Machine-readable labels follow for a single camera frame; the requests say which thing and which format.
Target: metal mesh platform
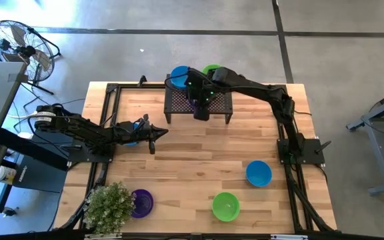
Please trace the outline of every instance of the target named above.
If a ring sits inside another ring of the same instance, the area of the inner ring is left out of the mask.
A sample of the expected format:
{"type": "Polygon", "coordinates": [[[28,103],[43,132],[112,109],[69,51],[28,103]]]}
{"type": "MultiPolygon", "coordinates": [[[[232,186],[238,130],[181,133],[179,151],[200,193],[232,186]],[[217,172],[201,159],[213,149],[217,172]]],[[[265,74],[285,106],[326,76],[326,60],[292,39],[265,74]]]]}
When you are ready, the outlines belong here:
{"type": "MultiPolygon", "coordinates": [[[[214,100],[210,103],[210,114],[224,114],[226,124],[229,123],[233,108],[232,108],[232,94],[231,93],[216,93],[214,100]]],[[[186,98],[184,91],[171,90],[165,88],[165,102],[164,114],[167,122],[171,122],[171,114],[193,114],[193,107],[186,98]]]]}

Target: gray floor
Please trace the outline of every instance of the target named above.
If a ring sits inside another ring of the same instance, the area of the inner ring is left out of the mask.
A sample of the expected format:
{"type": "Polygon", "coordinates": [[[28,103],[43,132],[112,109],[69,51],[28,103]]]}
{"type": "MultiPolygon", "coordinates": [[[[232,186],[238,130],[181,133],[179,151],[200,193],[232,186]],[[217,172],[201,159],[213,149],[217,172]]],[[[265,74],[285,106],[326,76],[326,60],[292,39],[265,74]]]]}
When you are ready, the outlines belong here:
{"type": "MultiPolygon", "coordinates": [[[[279,0],[279,4],[286,31],[384,32],[384,0],[279,0]]],[[[47,27],[276,29],[270,0],[0,0],[1,19],[47,27]]],[[[84,97],[90,81],[136,81],[143,74],[160,81],[180,64],[202,68],[220,63],[255,81],[285,83],[277,37],[45,36],[58,44],[63,54],[50,79],[42,84],[57,93],[55,97],[41,94],[51,102],[84,97]]],[[[315,130],[322,140],[333,141],[325,156],[338,228],[346,233],[384,236],[384,194],[370,197],[367,193],[368,187],[382,181],[367,134],[349,133],[345,128],[384,97],[384,39],[288,37],[286,42],[294,82],[305,84],[315,130]]],[[[28,97],[27,92],[19,93],[16,103],[20,105],[28,97]]],[[[69,106],[71,111],[80,112],[81,108],[82,102],[69,106]]],[[[10,196],[13,206],[26,199],[36,208],[5,223],[7,228],[28,223],[29,227],[5,233],[48,227],[57,196],[44,197],[48,202],[53,198],[51,205],[42,201],[43,194],[25,193],[17,200],[10,196]],[[35,211],[40,211],[41,221],[31,217],[35,211]]]]}

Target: wooden tabletop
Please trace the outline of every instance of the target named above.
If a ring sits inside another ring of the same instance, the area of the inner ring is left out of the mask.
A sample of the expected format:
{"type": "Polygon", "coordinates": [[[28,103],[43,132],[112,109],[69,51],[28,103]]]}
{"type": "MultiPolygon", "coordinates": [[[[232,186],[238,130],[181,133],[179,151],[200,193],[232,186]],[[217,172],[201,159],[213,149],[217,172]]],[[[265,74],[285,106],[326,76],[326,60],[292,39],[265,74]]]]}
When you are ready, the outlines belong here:
{"type": "MultiPolygon", "coordinates": [[[[91,82],[83,117],[99,123],[107,82],[91,82]]],[[[297,111],[309,113],[305,87],[287,84],[297,111]]],[[[113,98],[109,105],[112,109],[113,98]]],[[[192,115],[173,114],[167,124],[163,114],[164,90],[124,89],[117,122],[134,121],[144,114],[156,127],[169,129],[149,154],[148,144],[117,146],[109,165],[107,184],[123,181],[130,190],[146,189],[154,197],[152,212],[125,224],[124,232],[185,233],[292,233],[293,224],[283,166],[279,164],[277,123],[268,103],[233,93],[233,116],[198,121],[192,115]],[[254,187],[245,178],[253,160],[268,163],[273,172],[267,187],[254,187]],[[211,212],[212,198],[220,192],[234,194],[241,212],[232,222],[221,222],[211,212]]],[[[312,118],[295,114],[306,138],[315,136],[312,118]]],[[[91,164],[80,163],[67,173],[55,227],[64,224],[82,202],[91,164]]],[[[310,202],[329,226],[336,228],[324,176],[312,165],[303,166],[310,202]]],[[[297,204],[304,227],[303,208],[297,204]]]]}

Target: potted plant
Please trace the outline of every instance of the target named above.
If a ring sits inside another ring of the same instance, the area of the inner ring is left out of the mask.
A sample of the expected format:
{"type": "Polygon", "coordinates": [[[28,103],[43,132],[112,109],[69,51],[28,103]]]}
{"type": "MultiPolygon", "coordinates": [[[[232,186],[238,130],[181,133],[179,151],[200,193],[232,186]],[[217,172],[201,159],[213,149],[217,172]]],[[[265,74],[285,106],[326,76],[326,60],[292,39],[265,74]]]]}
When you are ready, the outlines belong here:
{"type": "Polygon", "coordinates": [[[84,222],[102,234],[118,233],[135,208],[134,196],[122,182],[92,190],[87,204],[84,222]]]}

